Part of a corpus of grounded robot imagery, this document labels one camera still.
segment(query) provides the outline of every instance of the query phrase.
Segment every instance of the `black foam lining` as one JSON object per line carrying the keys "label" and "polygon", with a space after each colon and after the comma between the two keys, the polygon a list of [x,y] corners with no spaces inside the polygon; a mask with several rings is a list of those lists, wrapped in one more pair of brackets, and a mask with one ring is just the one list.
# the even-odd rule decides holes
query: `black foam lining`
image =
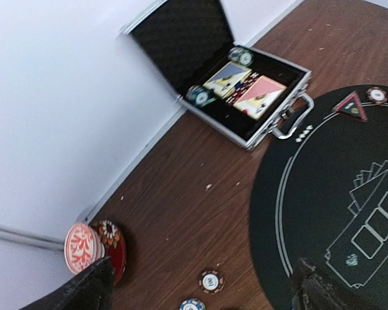
{"label": "black foam lining", "polygon": [[132,35],[176,90],[215,53],[233,44],[218,0],[169,0]]}

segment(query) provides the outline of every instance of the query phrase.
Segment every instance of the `playing card box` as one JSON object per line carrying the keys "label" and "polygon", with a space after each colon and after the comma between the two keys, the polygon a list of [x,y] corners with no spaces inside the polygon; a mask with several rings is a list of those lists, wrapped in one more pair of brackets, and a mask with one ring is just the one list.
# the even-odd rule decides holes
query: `playing card box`
{"label": "playing card box", "polygon": [[[311,71],[236,44],[219,0],[158,0],[121,31],[182,105],[248,150],[269,133],[289,138],[313,108]],[[293,111],[299,98],[305,105]]]}

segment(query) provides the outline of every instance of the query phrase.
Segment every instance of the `wooden floor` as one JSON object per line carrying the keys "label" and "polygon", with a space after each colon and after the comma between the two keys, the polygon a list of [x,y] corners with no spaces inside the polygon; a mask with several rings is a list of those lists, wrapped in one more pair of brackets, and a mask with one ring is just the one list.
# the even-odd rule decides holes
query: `wooden floor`
{"label": "wooden floor", "polygon": [[[363,1],[306,0],[256,46],[311,69],[314,98],[388,85],[388,10]],[[190,113],[181,117],[97,215],[126,227],[129,238],[114,309],[178,309],[193,297],[209,310],[271,309],[248,240],[250,191],[270,140],[248,153]],[[197,286],[205,267],[226,277],[215,296]]]}

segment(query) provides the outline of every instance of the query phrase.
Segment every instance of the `triangular dealer button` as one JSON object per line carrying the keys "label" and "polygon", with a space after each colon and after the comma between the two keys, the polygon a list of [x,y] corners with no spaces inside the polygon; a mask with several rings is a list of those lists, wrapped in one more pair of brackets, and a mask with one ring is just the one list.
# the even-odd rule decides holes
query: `triangular dealer button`
{"label": "triangular dealer button", "polygon": [[360,97],[357,92],[353,92],[344,100],[332,108],[333,112],[341,113],[360,121],[367,121],[367,115],[362,107]]}

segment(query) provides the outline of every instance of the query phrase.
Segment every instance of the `black round mat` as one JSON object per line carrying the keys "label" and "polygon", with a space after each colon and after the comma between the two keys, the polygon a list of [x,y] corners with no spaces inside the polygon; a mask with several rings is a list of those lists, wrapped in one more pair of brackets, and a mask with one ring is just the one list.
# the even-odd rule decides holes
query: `black round mat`
{"label": "black round mat", "polygon": [[[388,103],[369,102],[373,86],[317,98],[294,136],[274,139],[262,160],[251,197],[250,244],[276,310],[291,306],[288,277],[300,257],[388,309]],[[366,123],[330,111],[354,91]]]}

